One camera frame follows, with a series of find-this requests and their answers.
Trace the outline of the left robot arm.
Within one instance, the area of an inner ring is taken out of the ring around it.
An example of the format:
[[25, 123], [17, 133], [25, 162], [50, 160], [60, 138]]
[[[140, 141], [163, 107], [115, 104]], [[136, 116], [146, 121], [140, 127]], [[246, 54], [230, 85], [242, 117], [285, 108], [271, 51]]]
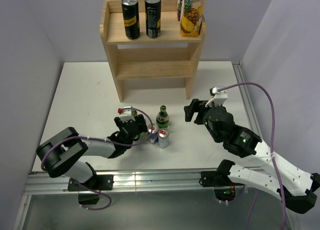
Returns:
[[74, 127], [65, 128], [36, 149], [41, 169], [51, 178], [67, 176], [86, 190], [97, 188], [101, 183], [96, 171], [88, 162], [79, 159], [82, 156], [117, 158], [129, 150], [141, 134], [148, 132], [141, 114], [127, 121], [123, 117], [115, 117], [114, 122], [118, 131], [103, 139], [81, 136]]

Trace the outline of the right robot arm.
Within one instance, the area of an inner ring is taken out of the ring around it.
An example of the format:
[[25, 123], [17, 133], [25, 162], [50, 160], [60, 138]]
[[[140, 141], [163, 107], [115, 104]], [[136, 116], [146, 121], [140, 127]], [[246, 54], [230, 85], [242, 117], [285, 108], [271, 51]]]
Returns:
[[264, 171], [250, 170], [224, 159], [214, 172], [201, 173], [204, 187], [233, 183], [251, 186], [284, 201], [286, 208], [298, 214], [305, 214], [315, 206], [315, 191], [320, 187], [318, 173], [305, 172], [272, 152], [260, 136], [235, 124], [233, 115], [223, 106], [206, 106], [206, 101], [194, 98], [184, 107], [185, 121], [191, 122], [194, 113], [198, 114], [194, 123], [204, 125], [214, 142]]

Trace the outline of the dark grey can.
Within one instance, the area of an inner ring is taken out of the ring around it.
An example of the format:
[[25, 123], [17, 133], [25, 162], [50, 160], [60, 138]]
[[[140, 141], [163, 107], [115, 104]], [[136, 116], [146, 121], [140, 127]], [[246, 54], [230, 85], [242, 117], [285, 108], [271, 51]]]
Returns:
[[146, 35], [155, 39], [161, 34], [161, 0], [144, 0]]

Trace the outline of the black yellow tall can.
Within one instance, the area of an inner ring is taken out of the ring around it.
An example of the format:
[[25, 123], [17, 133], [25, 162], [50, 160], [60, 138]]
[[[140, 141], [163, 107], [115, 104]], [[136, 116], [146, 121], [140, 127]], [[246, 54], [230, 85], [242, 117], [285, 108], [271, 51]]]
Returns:
[[128, 39], [140, 37], [139, 1], [121, 0], [125, 35]]

